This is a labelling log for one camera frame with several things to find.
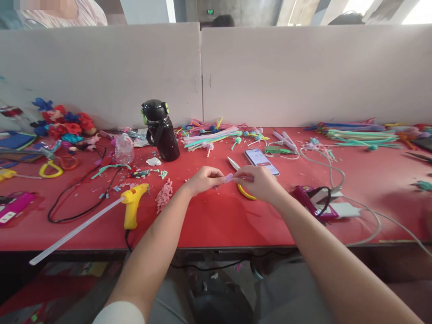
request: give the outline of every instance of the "black water bottle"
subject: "black water bottle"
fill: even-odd
[[[168,116],[168,104],[160,100],[147,100],[143,108],[144,124],[147,125],[147,141],[156,146],[162,160],[174,161],[180,156],[179,146],[174,135],[171,120]]]

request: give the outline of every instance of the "yellow glue gun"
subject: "yellow glue gun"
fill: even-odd
[[[15,174],[17,174],[17,173],[14,170],[1,169],[0,170],[0,181],[2,181],[3,179],[10,179]]]
[[[148,189],[149,184],[140,184],[121,194],[121,196],[124,197],[122,203],[126,204],[125,230],[136,229],[138,225],[136,222],[138,204],[140,203],[141,196],[146,193]]]

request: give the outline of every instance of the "pink device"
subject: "pink device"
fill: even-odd
[[[307,195],[308,192],[314,190],[315,188],[312,186],[297,186],[294,191],[292,192],[292,196],[297,199],[304,207],[307,208],[307,210],[313,215],[317,216],[321,209],[317,209],[315,205],[311,202],[309,196]],[[336,218],[339,218],[338,213],[335,212],[335,210],[329,205],[327,211],[324,214],[322,214],[319,219],[323,221],[329,221]]]
[[[36,197],[35,193],[28,191],[15,192],[3,197],[4,203],[0,201],[0,227],[19,215]]]

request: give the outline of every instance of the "bottle strap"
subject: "bottle strap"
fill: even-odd
[[[157,128],[156,135],[155,135],[153,141],[151,139],[152,136],[150,134],[150,129],[149,128],[147,129],[147,134],[145,137],[147,138],[147,141],[151,146],[157,146],[159,144],[159,140],[161,139],[163,128],[164,128],[165,124],[166,124],[166,122],[163,119],[159,121],[159,126]]]

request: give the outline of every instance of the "forearm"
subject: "forearm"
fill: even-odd
[[[272,204],[287,224],[339,322],[422,322],[297,200],[286,193]]]
[[[107,304],[126,300],[140,309],[144,305],[141,311],[148,316],[177,249],[190,199],[183,187],[174,194],[130,255]]]

